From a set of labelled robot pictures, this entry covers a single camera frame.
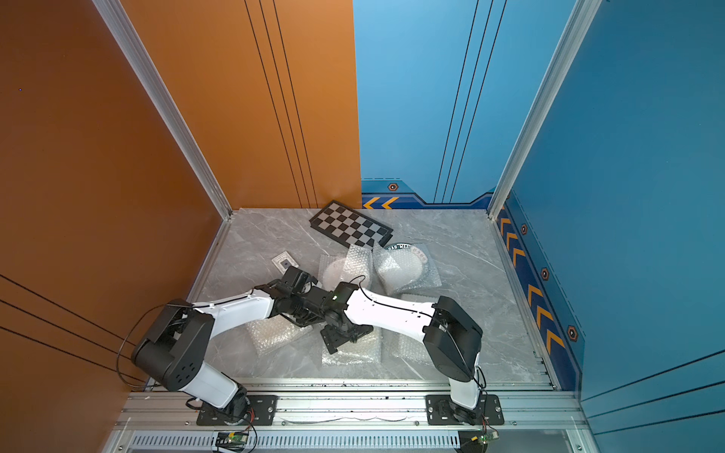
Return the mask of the bubble wrap sheet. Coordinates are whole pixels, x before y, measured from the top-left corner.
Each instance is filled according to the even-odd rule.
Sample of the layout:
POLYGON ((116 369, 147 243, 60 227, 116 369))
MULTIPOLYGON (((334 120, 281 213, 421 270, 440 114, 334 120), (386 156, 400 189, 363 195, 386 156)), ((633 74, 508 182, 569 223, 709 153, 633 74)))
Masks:
POLYGON ((356 343, 341 345, 334 354, 326 347, 322 349, 324 366, 344 366, 361 364, 379 364, 383 354, 381 331, 376 328, 370 334, 360 338, 356 343))

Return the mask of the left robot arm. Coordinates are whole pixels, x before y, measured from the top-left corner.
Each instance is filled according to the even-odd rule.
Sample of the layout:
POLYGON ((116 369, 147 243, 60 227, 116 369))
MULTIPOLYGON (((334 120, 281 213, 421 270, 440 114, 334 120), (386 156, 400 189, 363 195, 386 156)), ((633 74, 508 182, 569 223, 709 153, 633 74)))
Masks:
POLYGON ((315 277, 292 267, 239 296, 196 304, 177 299, 162 306, 131 360, 166 390, 188 394, 216 409, 227 423, 241 424, 249 412, 247 389, 205 363, 211 339, 279 315, 302 328, 337 322, 355 290, 343 282, 325 291, 315 277))

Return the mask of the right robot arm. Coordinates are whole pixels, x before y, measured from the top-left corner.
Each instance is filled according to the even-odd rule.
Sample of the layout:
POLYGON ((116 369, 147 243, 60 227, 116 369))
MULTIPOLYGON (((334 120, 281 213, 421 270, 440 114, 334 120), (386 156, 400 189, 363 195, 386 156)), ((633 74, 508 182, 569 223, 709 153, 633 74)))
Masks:
POLYGON ((353 341, 380 328, 423 345, 434 368, 449 379, 450 417, 471 426, 481 424, 483 330, 454 299, 411 302, 342 282, 321 296, 320 311, 340 340, 353 341))

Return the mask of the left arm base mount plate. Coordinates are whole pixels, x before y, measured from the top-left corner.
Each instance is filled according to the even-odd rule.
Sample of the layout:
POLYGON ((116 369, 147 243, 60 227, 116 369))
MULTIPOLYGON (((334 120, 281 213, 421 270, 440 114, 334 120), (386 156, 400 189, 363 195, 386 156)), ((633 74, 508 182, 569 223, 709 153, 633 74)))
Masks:
POLYGON ((196 424, 202 427, 268 427, 273 424, 279 397, 274 394, 234 398, 225 409, 204 402, 196 424))

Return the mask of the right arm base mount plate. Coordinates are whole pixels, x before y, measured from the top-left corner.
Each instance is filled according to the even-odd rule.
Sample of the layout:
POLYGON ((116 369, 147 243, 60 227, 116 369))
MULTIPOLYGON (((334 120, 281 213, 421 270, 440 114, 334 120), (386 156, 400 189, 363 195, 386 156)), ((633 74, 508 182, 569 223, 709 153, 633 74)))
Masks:
POLYGON ((425 396, 426 415, 431 426, 470 425, 485 422, 487 426, 503 426, 504 414, 500 399, 495 394, 481 394, 473 409, 452 402, 447 394, 425 396))

